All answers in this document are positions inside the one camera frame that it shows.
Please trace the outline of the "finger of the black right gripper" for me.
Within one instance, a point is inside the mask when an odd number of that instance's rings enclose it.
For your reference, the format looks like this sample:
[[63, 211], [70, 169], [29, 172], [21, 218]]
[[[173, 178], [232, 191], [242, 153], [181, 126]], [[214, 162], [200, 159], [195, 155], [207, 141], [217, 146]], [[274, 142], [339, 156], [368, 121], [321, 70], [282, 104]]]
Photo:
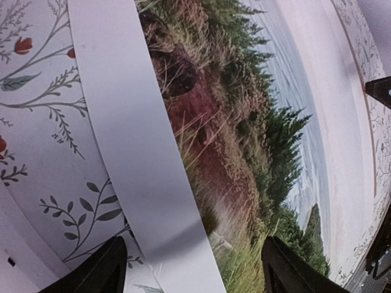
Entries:
[[389, 109], [391, 108], [390, 89], [391, 76], [365, 83], [365, 93]]

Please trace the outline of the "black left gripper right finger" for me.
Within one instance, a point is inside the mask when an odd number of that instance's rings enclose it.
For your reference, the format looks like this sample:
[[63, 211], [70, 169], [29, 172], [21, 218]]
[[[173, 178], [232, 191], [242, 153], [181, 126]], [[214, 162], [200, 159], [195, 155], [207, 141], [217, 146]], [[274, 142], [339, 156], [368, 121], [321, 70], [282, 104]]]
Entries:
[[347, 292], [309, 266], [276, 236], [265, 239], [261, 260], [266, 292]]

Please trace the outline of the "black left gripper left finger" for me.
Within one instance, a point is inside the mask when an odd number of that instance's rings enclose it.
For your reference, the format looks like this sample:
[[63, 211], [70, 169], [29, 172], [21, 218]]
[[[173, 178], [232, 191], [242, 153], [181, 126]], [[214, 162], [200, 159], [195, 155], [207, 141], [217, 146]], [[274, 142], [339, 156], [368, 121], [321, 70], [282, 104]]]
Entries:
[[122, 293], [126, 266], [125, 241], [113, 236], [75, 270], [39, 293]]

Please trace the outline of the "landscape photo print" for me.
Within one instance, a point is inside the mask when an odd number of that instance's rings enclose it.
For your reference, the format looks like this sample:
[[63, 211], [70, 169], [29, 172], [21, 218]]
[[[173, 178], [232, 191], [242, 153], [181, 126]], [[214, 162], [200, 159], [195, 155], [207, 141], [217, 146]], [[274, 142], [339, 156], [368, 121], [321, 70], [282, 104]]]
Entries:
[[[346, 288], [358, 267], [354, 247], [372, 223], [375, 149], [352, 47], [366, 23], [357, 1], [277, 1], [303, 60], [327, 161], [323, 211], [330, 279]], [[181, 145], [202, 151], [222, 137], [221, 110], [167, 118], [134, 1], [69, 1], [71, 37], [93, 134], [119, 202], [148, 263], [125, 278], [164, 292], [227, 292], [201, 231]]]

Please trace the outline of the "white picture frame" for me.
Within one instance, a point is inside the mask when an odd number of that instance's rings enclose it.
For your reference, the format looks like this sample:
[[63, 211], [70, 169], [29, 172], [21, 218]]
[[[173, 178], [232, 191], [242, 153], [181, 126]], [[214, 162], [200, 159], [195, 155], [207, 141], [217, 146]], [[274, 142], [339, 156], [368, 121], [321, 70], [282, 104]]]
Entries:
[[4, 183], [1, 183], [1, 248], [38, 289], [71, 272], [31, 225]]

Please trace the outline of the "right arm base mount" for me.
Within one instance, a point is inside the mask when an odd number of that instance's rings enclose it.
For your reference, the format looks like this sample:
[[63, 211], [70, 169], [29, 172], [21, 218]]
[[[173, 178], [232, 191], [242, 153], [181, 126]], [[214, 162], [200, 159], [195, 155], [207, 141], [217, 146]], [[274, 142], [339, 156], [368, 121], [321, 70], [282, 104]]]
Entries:
[[390, 252], [390, 209], [387, 210], [386, 216], [382, 221], [373, 243], [365, 258], [365, 271], [378, 280], [377, 276], [380, 260]]

